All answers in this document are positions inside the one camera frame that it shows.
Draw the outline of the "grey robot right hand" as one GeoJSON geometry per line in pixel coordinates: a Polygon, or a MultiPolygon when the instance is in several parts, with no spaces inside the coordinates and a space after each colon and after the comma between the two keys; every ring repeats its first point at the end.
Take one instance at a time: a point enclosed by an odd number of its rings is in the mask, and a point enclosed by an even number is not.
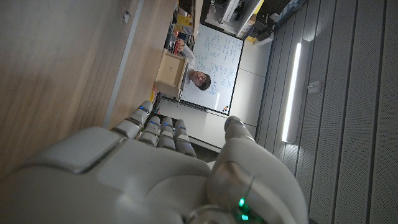
{"type": "Polygon", "coordinates": [[[308,223],[291,171],[236,116],[213,165],[183,120],[145,101],[113,129],[83,129],[1,181],[2,223],[308,223]]]}

